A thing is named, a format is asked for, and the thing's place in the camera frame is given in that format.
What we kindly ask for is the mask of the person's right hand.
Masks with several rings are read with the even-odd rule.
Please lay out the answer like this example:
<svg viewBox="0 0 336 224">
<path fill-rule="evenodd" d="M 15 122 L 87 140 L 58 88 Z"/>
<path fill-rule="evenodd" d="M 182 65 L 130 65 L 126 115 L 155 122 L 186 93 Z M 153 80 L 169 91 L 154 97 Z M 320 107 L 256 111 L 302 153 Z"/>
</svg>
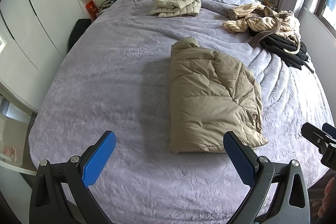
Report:
<svg viewBox="0 0 336 224">
<path fill-rule="evenodd" d="M 324 190 L 324 198 L 322 200 L 322 205 L 318 210 L 318 216 L 320 218 L 323 218 L 327 212 L 327 209 L 329 208 L 330 204 L 331 204 L 331 191 L 334 185 L 334 180 L 335 178 L 331 178 L 329 180 L 329 182 L 326 185 L 326 188 Z"/>
</svg>

